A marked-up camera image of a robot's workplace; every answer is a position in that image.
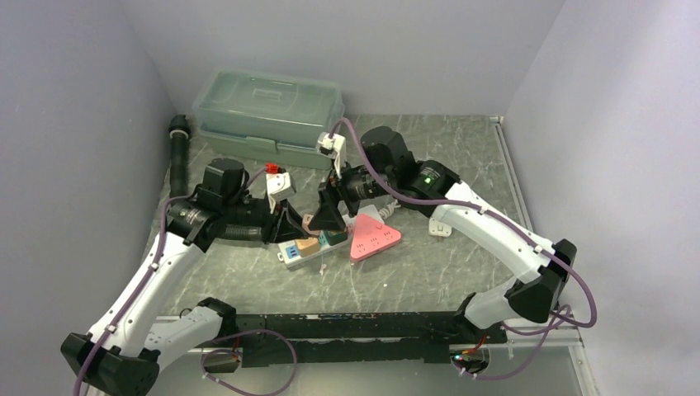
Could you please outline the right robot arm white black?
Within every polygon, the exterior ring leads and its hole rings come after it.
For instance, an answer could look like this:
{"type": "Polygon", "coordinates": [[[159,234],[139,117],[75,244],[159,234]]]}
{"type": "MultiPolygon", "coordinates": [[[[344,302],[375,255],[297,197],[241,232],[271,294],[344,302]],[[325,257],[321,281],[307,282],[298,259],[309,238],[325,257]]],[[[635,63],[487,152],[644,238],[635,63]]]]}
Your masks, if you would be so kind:
{"type": "Polygon", "coordinates": [[[566,267],[576,247],[537,236],[481,199],[448,167],[420,161],[402,135],[380,126],[360,138],[367,164],[351,167],[345,160],[345,138],[322,133],[318,153],[331,158],[334,168],[319,185],[319,207],[311,230],[341,231],[346,222],[338,208],[344,203],[354,217],[363,200],[391,195],[406,209],[416,210],[466,235],[496,256],[512,272],[504,284],[466,298],[455,320],[457,336],[475,342],[493,324],[511,318],[545,323],[565,286],[566,267]]]}

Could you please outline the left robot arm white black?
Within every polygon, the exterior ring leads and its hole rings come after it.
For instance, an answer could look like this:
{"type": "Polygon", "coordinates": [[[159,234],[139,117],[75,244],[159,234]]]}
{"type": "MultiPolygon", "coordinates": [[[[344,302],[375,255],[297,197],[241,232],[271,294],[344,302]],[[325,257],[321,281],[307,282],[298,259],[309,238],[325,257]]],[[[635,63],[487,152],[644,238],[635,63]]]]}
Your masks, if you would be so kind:
{"type": "Polygon", "coordinates": [[[217,239],[281,243],[305,236],[289,199],[296,193],[291,174],[268,164],[257,177],[266,193],[249,193],[255,176],[244,165],[217,158],[190,195],[163,206],[158,235],[144,262],[115,303],[84,333],[70,333],[60,350],[76,375],[73,393],[84,388],[107,395],[145,395],[159,373],[180,356],[212,342],[235,351],[265,333],[246,325],[236,309],[215,298],[200,301],[181,318],[161,323],[158,315],[182,277],[217,239]]]}

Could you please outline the dark green cube adapter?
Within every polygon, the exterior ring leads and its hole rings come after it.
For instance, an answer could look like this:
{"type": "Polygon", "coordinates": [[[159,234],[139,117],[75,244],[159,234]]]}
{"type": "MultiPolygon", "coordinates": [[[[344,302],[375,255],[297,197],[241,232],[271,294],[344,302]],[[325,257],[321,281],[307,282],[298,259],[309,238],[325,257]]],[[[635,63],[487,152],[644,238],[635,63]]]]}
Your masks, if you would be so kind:
{"type": "Polygon", "coordinates": [[[319,242],[323,246],[335,246],[348,240],[347,231],[324,230],[319,236],[319,242]]]}

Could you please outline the white square adapter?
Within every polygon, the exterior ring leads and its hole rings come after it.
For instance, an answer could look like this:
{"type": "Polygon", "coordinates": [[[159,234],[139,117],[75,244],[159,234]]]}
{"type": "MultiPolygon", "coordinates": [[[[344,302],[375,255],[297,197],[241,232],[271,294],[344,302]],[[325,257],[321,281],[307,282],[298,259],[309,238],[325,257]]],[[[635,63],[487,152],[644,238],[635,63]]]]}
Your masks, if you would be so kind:
{"type": "Polygon", "coordinates": [[[447,238],[452,235],[452,227],[434,218],[429,218],[428,234],[434,237],[447,238]]]}

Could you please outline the pink triangular power strip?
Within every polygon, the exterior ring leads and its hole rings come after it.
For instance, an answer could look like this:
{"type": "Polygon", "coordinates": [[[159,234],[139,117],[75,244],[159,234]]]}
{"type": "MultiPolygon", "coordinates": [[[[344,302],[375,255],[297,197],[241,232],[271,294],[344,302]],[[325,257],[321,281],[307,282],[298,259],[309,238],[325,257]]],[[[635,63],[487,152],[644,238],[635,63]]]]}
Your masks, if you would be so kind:
{"type": "Polygon", "coordinates": [[[402,239],[401,232],[366,214],[359,214],[353,227],[350,259],[360,262],[393,247],[402,239]]]}

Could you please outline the white multicolour power strip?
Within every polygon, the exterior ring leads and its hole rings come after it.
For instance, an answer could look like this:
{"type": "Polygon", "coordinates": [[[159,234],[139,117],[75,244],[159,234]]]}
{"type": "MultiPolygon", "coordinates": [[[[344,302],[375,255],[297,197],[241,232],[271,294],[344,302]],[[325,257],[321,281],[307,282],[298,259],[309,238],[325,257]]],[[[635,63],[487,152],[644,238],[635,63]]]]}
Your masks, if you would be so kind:
{"type": "Polygon", "coordinates": [[[376,206],[364,206],[355,217],[343,215],[343,220],[348,227],[344,233],[336,233],[332,236],[330,231],[321,231],[319,235],[311,238],[278,243],[277,260],[288,270],[292,270],[304,262],[348,245],[353,240],[354,225],[361,215],[377,220],[381,224],[385,223],[385,216],[376,206]]]}

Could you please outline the tan cube plug adapter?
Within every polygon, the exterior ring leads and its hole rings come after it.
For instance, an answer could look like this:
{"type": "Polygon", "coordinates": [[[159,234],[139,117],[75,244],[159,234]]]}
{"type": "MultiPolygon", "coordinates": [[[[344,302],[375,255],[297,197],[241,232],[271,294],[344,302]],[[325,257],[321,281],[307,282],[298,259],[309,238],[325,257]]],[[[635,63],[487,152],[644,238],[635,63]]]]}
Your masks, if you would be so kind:
{"type": "Polygon", "coordinates": [[[318,238],[297,239],[295,243],[300,257],[308,257],[317,253],[321,248],[318,238]]]}

